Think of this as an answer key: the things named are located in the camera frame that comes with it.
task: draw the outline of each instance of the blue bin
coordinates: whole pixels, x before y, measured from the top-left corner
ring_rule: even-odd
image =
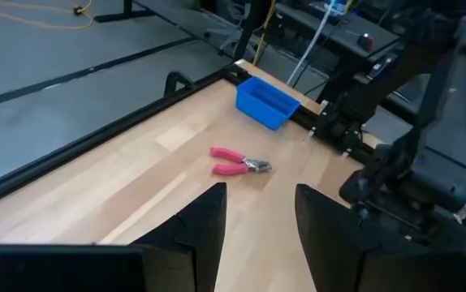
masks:
[[[278,130],[299,106],[299,101],[258,77],[247,79],[237,87],[237,109],[273,131]]]

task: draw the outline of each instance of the pliers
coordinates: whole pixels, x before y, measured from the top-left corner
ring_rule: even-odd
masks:
[[[249,171],[268,172],[273,169],[269,162],[249,159],[240,153],[226,148],[212,147],[209,149],[209,154],[212,157],[223,158],[236,163],[234,165],[216,164],[213,168],[214,174],[237,175],[246,174]]]

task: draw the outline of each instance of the wooden table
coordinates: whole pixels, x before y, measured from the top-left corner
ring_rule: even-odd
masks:
[[[320,110],[253,65],[240,65]],[[210,146],[270,161],[274,171],[214,176]],[[226,181],[216,291],[313,291],[296,228],[296,184],[340,200],[339,185],[358,168],[293,122],[270,131],[242,114],[235,87],[221,80],[1,199],[0,243],[130,243]]]

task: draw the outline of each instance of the gray floor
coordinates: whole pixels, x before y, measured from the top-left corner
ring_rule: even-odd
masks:
[[[200,12],[182,8],[178,2],[143,0],[191,33],[202,35],[209,27],[221,26]],[[120,1],[99,0],[90,13],[120,11],[120,5]],[[18,13],[39,17],[35,12]],[[82,19],[72,23],[65,17],[69,16],[54,15],[52,19],[65,25],[83,23]],[[0,19],[0,93],[187,36],[157,17],[94,24],[74,32]],[[213,45],[221,41],[216,37],[209,40]],[[193,42],[1,104],[0,176],[154,101],[162,95],[169,71],[180,70],[198,79],[230,61],[219,57],[212,46]],[[295,59],[273,49],[267,50],[260,63],[262,69],[281,80],[287,79],[295,65]],[[297,89],[303,92],[323,80],[318,72],[306,71]],[[319,90],[310,96],[315,97]],[[405,129],[405,125],[383,111],[369,123],[369,130],[385,141],[392,141]]]

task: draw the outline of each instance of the red plier handle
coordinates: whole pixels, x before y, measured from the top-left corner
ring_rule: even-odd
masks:
[[[249,171],[249,167],[244,163],[245,156],[238,152],[226,148],[212,147],[209,149],[209,154],[212,157],[223,158],[236,163],[235,165],[217,164],[213,168],[214,174],[237,175]]]

